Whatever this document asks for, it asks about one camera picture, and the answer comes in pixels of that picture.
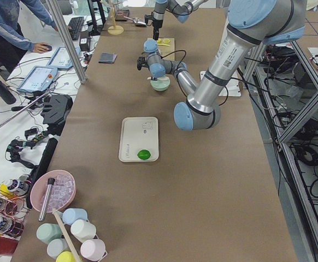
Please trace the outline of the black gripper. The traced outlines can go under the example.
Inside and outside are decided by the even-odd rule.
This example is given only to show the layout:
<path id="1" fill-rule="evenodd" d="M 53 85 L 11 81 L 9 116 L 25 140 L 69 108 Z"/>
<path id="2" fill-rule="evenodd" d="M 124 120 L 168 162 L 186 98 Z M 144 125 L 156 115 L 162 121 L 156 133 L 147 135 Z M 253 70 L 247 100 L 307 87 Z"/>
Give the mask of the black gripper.
<path id="1" fill-rule="evenodd" d="M 162 28 L 163 24 L 163 13 L 151 13 L 150 15 L 144 16 L 145 22 L 149 23 L 152 21 L 153 26 L 153 40 L 159 39 L 159 29 Z"/>
<path id="2" fill-rule="evenodd" d="M 140 56 L 137 59 L 137 70 L 141 70 L 142 68 L 148 68 L 148 63 L 145 56 Z M 157 81 L 157 78 L 151 77 L 151 81 Z"/>

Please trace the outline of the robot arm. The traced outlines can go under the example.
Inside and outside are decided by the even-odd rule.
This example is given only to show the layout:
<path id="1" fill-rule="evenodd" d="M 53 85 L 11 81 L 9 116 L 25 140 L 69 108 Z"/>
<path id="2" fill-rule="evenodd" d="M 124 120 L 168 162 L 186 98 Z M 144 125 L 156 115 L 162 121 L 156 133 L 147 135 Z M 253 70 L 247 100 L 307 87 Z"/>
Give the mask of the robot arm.
<path id="1" fill-rule="evenodd" d="M 145 16 L 146 21 L 152 21 L 153 38 L 145 41 L 145 55 L 138 58 L 138 68 L 147 67 L 152 77 L 172 74 L 176 78 L 186 100 L 175 106 L 174 121 L 184 131 L 209 129 L 218 124 L 221 111 L 216 99 L 252 47 L 297 40 L 305 29 L 306 1 L 231 1 L 227 35 L 203 78 L 196 82 L 184 62 L 162 58 L 157 40 L 166 11 L 185 22 L 201 4 L 202 1 L 187 1 L 183 5 L 177 1 L 156 1 L 151 15 Z"/>
<path id="2" fill-rule="evenodd" d="M 148 25 L 149 21 L 152 21 L 151 25 L 153 27 L 153 40 L 158 40 L 160 36 L 160 28 L 162 28 L 165 12 L 173 14 L 178 21 L 184 23 L 189 15 L 192 14 L 199 6 L 206 1 L 196 0 L 187 1 L 183 5 L 180 5 L 174 0 L 162 0 L 156 1 L 154 10 L 150 15 L 145 15 L 145 23 Z"/>

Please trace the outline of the person hand on mouse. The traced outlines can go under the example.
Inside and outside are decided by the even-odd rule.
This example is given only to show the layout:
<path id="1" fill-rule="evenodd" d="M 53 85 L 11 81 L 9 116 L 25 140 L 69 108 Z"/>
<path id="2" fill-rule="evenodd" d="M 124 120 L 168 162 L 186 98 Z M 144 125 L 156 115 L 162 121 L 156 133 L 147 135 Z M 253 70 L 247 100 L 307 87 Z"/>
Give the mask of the person hand on mouse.
<path id="1" fill-rule="evenodd" d="M 32 52 L 34 53 L 45 53 L 49 52 L 47 48 L 45 47 L 48 45 L 47 43 L 35 43 Z"/>

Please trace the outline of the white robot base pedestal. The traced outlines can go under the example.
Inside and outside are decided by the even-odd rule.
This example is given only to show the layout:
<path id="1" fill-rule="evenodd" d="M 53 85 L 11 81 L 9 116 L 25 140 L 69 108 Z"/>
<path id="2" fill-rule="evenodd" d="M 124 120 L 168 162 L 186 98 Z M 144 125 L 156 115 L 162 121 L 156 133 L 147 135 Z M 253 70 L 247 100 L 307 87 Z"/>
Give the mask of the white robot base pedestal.
<path id="1" fill-rule="evenodd" d="M 229 81 L 229 83 L 226 85 L 226 87 L 220 92 L 220 97 L 226 97 L 227 95 L 229 97 L 240 97 L 241 91 L 239 88 L 239 81 L 236 80 L 238 77 L 237 71 L 235 71 L 232 75 L 233 79 Z"/>

